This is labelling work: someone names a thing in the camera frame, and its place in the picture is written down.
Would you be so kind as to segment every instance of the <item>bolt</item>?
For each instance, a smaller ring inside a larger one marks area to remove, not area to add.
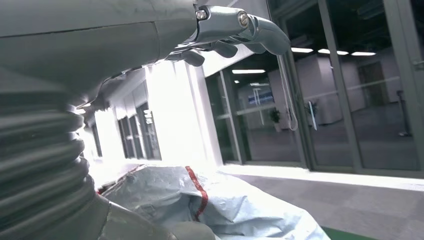
[[[205,10],[198,10],[196,11],[196,18],[198,20],[205,20],[208,17],[208,14]]]
[[[249,25],[249,16],[245,11],[238,12],[238,22],[243,28]]]

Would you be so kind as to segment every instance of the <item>hallway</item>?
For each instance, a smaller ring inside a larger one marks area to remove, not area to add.
[[[323,227],[378,240],[424,238],[424,192],[332,182],[237,175],[307,210]]]

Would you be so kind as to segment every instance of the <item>potted plant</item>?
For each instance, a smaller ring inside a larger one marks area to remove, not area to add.
[[[274,128],[277,133],[281,132],[280,127],[280,111],[278,111],[276,108],[274,108],[270,113],[269,117],[271,118],[271,121],[274,122]]]

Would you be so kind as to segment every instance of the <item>green mat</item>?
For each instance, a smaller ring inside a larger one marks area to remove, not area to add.
[[[322,229],[330,237],[331,240],[376,240],[374,238],[339,231],[328,227],[322,227]]]

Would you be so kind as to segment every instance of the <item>red stripe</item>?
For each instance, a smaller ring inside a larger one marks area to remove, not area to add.
[[[199,182],[198,178],[196,177],[195,172],[189,166],[186,166],[185,169],[187,170],[191,181],[193,181],[194,186],[201,193],[200,207],[197,210],[196,214],[194,215],[194,218],[196,219],[196,221],[199,222],[199,216],[205,210],[206,205],[208,205],[208,200],[209,200],[208,193],[206,193],[206,191],[203,189],[202,185],[200,185],[200,182]]]

